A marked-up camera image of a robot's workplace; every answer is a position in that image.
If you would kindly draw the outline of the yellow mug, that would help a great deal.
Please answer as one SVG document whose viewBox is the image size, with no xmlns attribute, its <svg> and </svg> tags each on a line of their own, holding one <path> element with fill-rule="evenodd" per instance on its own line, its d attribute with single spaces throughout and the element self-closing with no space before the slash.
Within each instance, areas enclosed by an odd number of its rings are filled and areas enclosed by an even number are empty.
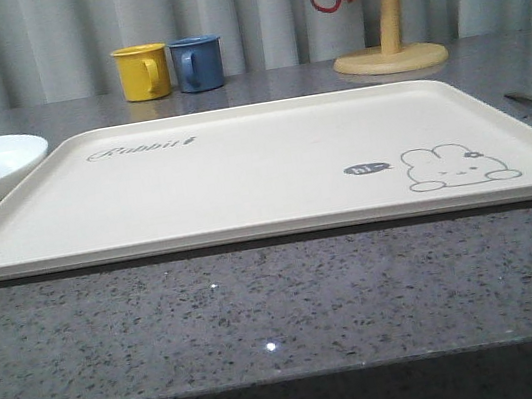
<svg viewBox="0 0 532 399">
<path fill-rule="evenodd" d="M 159 42 L 145 43 L 120 48 L 110 54 L 128 102 L 156 100 L 171 93 L 165 46 Z"/>
</svg>

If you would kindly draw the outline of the wooden mug tree stand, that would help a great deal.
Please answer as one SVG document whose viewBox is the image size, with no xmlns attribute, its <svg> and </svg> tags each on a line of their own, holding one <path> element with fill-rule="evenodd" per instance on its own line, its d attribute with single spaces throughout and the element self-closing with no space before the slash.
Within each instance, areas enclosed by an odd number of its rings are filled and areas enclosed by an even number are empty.
<svg viewBox="0 0 532 399">
<path fill-rule="evenodd" d="M 447 49 L 436 43 L 403 44 L 401 0 L 380 0 L 380 45 L 338 57 L 333 69 L 348 75 L 384 75 L 445 62 Z"/>
</svg>

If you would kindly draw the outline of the blue mug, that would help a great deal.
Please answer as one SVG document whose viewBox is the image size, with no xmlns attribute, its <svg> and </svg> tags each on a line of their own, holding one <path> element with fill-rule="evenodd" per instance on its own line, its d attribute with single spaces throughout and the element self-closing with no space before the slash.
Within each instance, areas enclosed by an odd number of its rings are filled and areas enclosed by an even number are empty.
<svg viewBox="0 0 532 399">
<path fill-rule="evenodd" d="M 218 35 L 202 35 L 168 44 L 183 93 L 217 89 L 225 83 Z"/>
</svg>

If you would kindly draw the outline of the cream rabbit serving tray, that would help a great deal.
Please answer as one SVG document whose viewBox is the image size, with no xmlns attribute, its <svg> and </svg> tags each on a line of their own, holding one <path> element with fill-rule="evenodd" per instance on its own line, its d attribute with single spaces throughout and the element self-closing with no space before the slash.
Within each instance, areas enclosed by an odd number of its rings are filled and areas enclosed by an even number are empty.
<svg viewBox="0 0 532 399">
<path fill-rule="evenodd" d="M 89 131 L 0 202 L 0 279 L 532 199 L 532 127 L 416 80 Z"/>
</svg>

